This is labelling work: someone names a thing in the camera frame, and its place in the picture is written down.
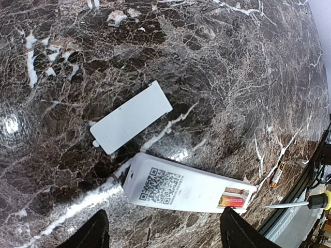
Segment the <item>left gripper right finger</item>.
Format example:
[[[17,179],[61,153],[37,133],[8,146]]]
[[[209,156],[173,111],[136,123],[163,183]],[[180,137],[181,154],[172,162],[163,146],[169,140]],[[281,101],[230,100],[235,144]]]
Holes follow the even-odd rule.
[[[280,248],[230,207],[226,207],[220,217],[220,230],[222,246],[225,248]]]

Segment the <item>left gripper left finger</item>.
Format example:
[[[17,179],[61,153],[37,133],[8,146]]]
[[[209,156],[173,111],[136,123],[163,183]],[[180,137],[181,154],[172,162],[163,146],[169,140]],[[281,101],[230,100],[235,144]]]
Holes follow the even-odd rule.
[[[108,248],[109,220],[105,210],[97,211],[69,239],[56,248]]]

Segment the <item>white slim remote control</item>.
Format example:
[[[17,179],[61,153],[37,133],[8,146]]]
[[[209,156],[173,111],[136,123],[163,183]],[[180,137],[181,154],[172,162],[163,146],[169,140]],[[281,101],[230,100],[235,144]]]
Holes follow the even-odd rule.
[[[237,213],[245,213],[257,188],[249,183],[202,171],[145,153],[136,154],[123,189],[132,204],[176,211],[222,213],[222,196],[245,200]]]

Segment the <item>yellow handled screwdriver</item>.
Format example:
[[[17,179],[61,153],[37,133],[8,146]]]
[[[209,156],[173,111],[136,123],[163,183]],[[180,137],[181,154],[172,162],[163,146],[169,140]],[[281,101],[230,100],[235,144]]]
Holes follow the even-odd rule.
[[[269,205],[265,206],[264,208],[271,208],[271,209],[283,209],[283,208],[294,208],[294,207],[301,207],[307,206],[309,209],[323,209],[329,210],[330,209],[330,191],[326,190],[321,194],[312,195],[307,198],[306,201],[300,201],[295,203],[285,203],[285,204],[277,204],[277,205]]]

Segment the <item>white battery cover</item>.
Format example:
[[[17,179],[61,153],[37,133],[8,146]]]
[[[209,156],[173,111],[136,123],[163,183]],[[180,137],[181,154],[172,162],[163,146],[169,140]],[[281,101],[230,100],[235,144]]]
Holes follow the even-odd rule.
[[[90,127],[93,146],[110,155],[172,109],[159,83],[153,81]]]

